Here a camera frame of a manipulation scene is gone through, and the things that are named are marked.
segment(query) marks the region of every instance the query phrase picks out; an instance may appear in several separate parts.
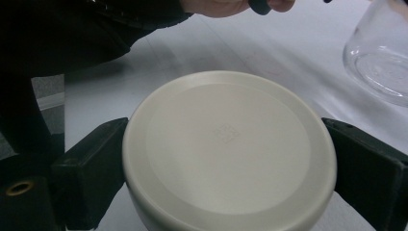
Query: clear glass container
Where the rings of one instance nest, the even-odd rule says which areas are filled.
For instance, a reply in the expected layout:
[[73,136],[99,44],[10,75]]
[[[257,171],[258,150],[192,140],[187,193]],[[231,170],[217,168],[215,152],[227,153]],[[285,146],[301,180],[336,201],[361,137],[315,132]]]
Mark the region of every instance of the clear glass container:
[[408,107],[408,4],[374,0],[346,43],[343,61],[365,90]]

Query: round lid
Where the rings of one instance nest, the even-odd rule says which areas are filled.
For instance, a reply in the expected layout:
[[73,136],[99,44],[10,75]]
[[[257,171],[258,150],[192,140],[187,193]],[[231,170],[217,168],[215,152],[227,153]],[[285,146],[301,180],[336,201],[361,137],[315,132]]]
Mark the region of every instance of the round lid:
[[336,179],[314,112],[269,80],[230,71],[176,79],[127,125],[133,197],[166,230],[305,230]]

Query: hand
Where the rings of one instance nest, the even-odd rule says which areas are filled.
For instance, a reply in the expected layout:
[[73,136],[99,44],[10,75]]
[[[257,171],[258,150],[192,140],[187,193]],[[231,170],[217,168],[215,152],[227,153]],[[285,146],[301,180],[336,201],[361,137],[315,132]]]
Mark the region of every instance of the hand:
[[[277,12],[291,9],[294,0],[266,0]],[[226,17],[241,13],[249,8],[248,0],[180,0],[186,13],[199,13],[209,17]]]

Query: black holder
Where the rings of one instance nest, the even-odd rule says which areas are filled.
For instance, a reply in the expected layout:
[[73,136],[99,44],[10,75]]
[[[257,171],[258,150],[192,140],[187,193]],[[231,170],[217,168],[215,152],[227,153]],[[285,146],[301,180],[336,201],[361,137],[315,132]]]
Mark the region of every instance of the black holder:
[[[0,230],[96,228],[124,183],[121,145],[127,122],[120,118],[97,127],[54,162],[50,177],[28,175],[4,186]],[[323,122],[337,154],[336,192],[376,230],[403,231],[408,156],[349,124]]]

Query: white table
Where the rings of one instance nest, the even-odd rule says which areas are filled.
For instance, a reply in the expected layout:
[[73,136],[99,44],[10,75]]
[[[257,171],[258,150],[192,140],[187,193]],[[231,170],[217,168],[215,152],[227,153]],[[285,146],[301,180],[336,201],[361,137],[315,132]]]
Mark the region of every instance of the white table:
[[[130,117],[144,97],[168,81],[198,71],[235,70],[268,78],[292,90],[319,116],[353,124],[408,153],[408,109],[372,97],[344,71],[344,43],[369,3],[298,0],[288,13],[194,15],[139,40],[118,60],[66,74],[66,149],[98,125]],[[97,230],[146,230],[126,186]],[[319,230],[373,229],[334,193],[313,229]]]

